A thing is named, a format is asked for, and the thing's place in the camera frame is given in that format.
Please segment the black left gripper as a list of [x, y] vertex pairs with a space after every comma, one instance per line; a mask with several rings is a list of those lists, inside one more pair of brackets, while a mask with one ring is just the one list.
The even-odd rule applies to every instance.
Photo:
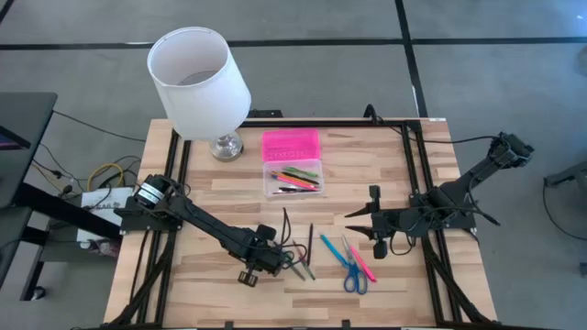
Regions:
[[246, 269], [239, 273], [238, 282], [255, 287], [258, 276], [253, 274], [254, 271], [266, 271], [273, 276], [282, 276], [288, 271], [282, 268], [282, 264], [292, 262], [292, 253], [282, 251], [280, 245], [275, 245], [277, 231], [273, 227], [258, 225], [255, 231], [244, 228], [243, 232], [244, 237], [239, 241], [242, 249], [238, 257]]

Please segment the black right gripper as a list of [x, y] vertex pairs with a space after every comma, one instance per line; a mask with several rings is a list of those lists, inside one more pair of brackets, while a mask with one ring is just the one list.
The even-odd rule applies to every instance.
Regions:
[[371, 205], [366, 204], [363, 208], [359, 209], [359, 211], [346, 214], [346, 217], [371, 214], [371, 227], [348, 225], [347, 229], [361, 233], [368, 239], [373, 240], [373, 256], [376, 259], [384, 259], [390, 250], [387, 243], [385, 242], [385, 239], [387, 237], [393, 238], [395, 231], [391, 228], [389, 216], [381, 208], [380, 186], [371, 185], [369, 187], [369, 195], [371, 198]]

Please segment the pink highlighter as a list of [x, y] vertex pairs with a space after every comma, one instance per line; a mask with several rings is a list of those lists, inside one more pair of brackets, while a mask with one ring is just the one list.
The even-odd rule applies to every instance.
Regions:
[[376, 277], [372, 273], [371, 269], [364, 262], [364, 260], [361, 258], [358, 250], [356, 248], [354, 248], [353, 246], [350, 246], [349, 250], [350, 250], [351, 254], [353, 255], [354, 259], [356, 259], [356, 261], [360, 265], [361, 270], [364, 272], [364, 274], [368, 278], [368, 280], [371, 282], [376, 282], [377, 281]]

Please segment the light blue pen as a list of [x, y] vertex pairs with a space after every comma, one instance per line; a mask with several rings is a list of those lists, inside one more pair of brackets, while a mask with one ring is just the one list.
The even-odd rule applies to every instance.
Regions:
[[320, 235], [320, 239], [327, 246], [328, 250], [333, 254], [333, 256], [340, 262], [340, 264], [346, 268], [348, 266], [347, 260], [340, 254], [340, 252], [335, 248], [330, 240], [323, 234]]

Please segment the blue handled scissors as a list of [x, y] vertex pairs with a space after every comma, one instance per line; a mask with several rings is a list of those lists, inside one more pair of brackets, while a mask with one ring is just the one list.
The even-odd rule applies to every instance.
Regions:
[[344, 289], [346, 292], [365, 294], [368, 290], [368, 278], [360, 269], [360, 266], [351, 251], [351, 245], [345, 236], [342, 237], [342, 241], [347, 254], [348, 269], [348, 274], [343, 282]]

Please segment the dark brown pen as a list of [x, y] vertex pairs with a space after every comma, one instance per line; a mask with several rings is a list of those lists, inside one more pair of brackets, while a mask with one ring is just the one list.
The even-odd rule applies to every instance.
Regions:
[[290, 172], [284, 172], [283, 174], [285, 174], [285, 175], [287, 175], [289, 177], [292, 177], [292, 178], [294, 178], [294, 179], [296, 179], [298, 181], [307, 182], [308, 184], [312, 184], [312, 185], [319, 185], [320, 184], [318, 181], [314, 181], [314, 180], [307, 179], [307, 178], [304, 178], [304, 177], [301, 177], [301, 176], [297, 176], [297, 175], [292, 174]]

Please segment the pink pen with blue tip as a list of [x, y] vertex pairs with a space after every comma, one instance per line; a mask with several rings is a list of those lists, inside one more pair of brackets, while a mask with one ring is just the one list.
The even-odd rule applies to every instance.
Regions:
[[303, 189], [307, 189], [307, 190], [311, 190], [311, 191], [319, 191], [320, 188], [318, 186], [315, 186], [313, 184], [307, 183], [305, 181], [298, 181], [295, 180], [293, 178], [290, 177], [286, 177], [286, 176], [280, 176], [280, 175], [271, 175], [271, 177], [275, 180], [281, 181], [281, 182], [286, 182], [286, 183], [290, 183], [292, 185], [301, 187]]

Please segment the orange pencil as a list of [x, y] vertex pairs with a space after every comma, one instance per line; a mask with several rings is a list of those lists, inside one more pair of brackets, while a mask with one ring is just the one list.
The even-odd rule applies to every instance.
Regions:
[[273, 179], [284, 181], [284, 182], [297, 182], [297, 183], [301, 183], [301, 184], [307, 184], [307, 182], [305, 182], [305, 181], [298, 181], [292, 177], [289, 177], [285, 174], [275, 172], [275, 171], [270, 172], [270, 175]]

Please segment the clear box with pink lid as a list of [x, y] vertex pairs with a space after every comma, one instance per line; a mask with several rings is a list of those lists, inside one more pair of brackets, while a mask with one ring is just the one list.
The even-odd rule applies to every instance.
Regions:
[[[278, 196], [318, 195], [325, 190], [325, 179], [321, 162], [319, 131], [316, 128], [292, 128], [265, 131], [261, 135], [261, 159], [263, 162], [263, 189], [268, 198]], [[317, 178], [293, 173], [319, 182], [318, 192], [273, 194], [279, 187], [301, 188], [290, 183], [275, 180], [270, 172], [285, 171], [285, 167], [294, 167], [302, 171], [318, 174]]]

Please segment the white cardboard box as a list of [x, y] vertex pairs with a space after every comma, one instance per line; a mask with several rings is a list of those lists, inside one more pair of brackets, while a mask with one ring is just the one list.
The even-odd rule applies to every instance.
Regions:
[[81, 207], [88, 208], [93, 215], [120, 226], [122, 218], [114, 213], [115, 209], [124, 208], [127, 198], [133, 193], [129, 187], [104, 188], [92, 192], [84, 192]]

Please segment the white shade silver table lamp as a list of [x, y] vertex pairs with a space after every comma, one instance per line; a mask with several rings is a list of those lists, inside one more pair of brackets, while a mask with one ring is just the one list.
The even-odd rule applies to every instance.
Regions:
[[227, 41], [206, 27], [182, 27], [154, 43], [147, 58], [151, 79], [174, 130], [204, 140], [220, 161], [239, 158], [237, 128], [247, 118], [251, 93]]

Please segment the grey chair base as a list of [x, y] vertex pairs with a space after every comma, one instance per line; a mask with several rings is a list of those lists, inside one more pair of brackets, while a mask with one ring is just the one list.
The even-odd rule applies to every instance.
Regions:
[[559, 187], [564, 182], [577, 182], [579, 188], [587, 193], [587, 161], [575, 164], [559, 173], [551, 174], [544, 179], [549, 188]]

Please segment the black diagonal stand beam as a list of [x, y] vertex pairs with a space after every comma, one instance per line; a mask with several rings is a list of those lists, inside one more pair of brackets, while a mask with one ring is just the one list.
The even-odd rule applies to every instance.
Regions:
[[13, 202], [15, 205], [26, 206], [33, 211], [61, 220], [97, 236], [115, 241], [122, 240], [119, 225], [27, 183], [22, 183], [19, 186]]

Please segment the dark monitor screen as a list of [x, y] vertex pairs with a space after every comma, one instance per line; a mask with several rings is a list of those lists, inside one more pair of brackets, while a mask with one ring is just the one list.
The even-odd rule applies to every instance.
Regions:
[[26, 139], [3, 126], [0, 126], [0, 150], [18, 150], [29, 148], [30, 143]]

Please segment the black aluminium table frame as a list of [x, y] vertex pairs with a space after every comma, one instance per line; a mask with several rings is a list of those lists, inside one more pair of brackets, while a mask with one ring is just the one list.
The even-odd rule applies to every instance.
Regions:
[[[280, 226], [292, 222], [292, 237], [307, 244], [314, 224], [310, 270], [312, 280], [292, 270], [282, 276], [263, 273], [255, 287], [238, 282], [240, 262], [216, 240], [187, 225], [177, 235], [172, 257], [163, 325], [180, 328], [338, 326], [350, 320], [361, 326], [426, 326], [438, 317], [451, 319], [457, 308], [444, 283], [433, 277], [421, 247], [410, 247], [403, 235], [384, 259], [372, 255], [372, 243], [347, 226], [366, 226], [366, 215], [346, 217], [369, 200], [369, 187], [382, 189], [382, 206], [400, 208], [411, 193], [458, 178], [454, 148], [442, 119], [413, 119], [425, 140], [419, 146], [400, 131], [375, 126], [366, 118], [318, 119], [325, 190], [315, 196], [268, 198], [263, 191], [261, 135], [282, 128], [281, 119], [252, 119], [239, 133], [243, 155], [232, 162], [213, 158], [204, 141], [184, 143], [165, 119], [150, 124], [139, 176], [171, 171], [183, 175], [194, 203], [233, 226]], [[347, 259], [342, 237], [356, 248], [376, 277], [365, 294], [346, 292], [348, 274], [320, 239], [325, 235]]]

